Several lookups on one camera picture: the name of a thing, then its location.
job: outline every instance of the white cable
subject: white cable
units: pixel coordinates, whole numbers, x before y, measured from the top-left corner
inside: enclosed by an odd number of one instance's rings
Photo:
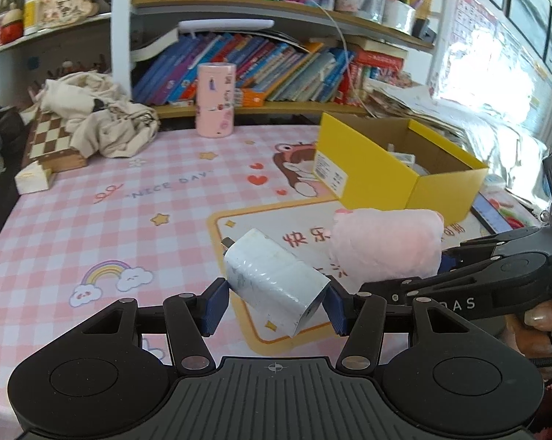
[[[345,71],[347,71],[347,77],[349,78],[349,85],[351,86],[351,92],[353,92],[353,95],[357,98],[357,100],[362,104],[362,107],[368,112],[368,114],[372,117],[376,117],[374,113],[372,113],[371,110],[366,106],[365,102],[362,101],[362,98],[359,97],[359,94],[356,91],[355,86],[353,85],[353,79],[351,78],[351,73],[349,73],[349,51],[347,49],[347,42],[345,41],[345,37],[343,36],[343,33],[341,32],[341,28],[339,28],[339,25],[337,24],[337,21],[333,19],[333,17],[329,14],[327,10],[325,10],[321,5],[319,5],[318,2],[315,0],[309,0],[310,2],[317,5],[325,15],[333,22],[333,25],[337,29],[337,32],[339,33],[339,36],[341,37],[341,42],[343,44],[343,51],[345,52]]]

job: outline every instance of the chessboard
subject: chessboard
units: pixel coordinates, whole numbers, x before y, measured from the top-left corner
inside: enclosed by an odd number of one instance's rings
[[[24,167],[35,161],[52,172],[86,167],[86,159],[70,146],[71,135],[66,132],[65,121],[60,116],[37,110],[31,125]]]

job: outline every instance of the cardboard box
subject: cardboard box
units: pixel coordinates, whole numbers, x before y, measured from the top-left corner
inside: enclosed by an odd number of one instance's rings
[[[389,143],[430,174],[390,155]],[[348,209],[428,208],[448,225],[467,216],[488,167],[415,120],[323,114],[314,171]]]

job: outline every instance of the fingernail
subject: fingernail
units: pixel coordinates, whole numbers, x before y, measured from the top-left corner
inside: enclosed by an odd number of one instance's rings
[[[538,354],[552,354],[551,344],[533,344],[530,346],[530,350]]]
[[[552,321],[552,309],[538,306],[524,313],[524,323],[528,326],[542,326]]]

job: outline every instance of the pen holder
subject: pen holder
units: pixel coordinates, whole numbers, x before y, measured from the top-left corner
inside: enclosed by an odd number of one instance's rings
[[[381,23],[384,15],[385,0],[365,0],[362,9],[357,12],[357,16],[365,20]]]
[[[382,24],[400,32],[411,34],[417,11],[398,0],[387,0]]]
[[[337,0],[335,9],[345,13],[355,14],[359,9],[360,0]]]

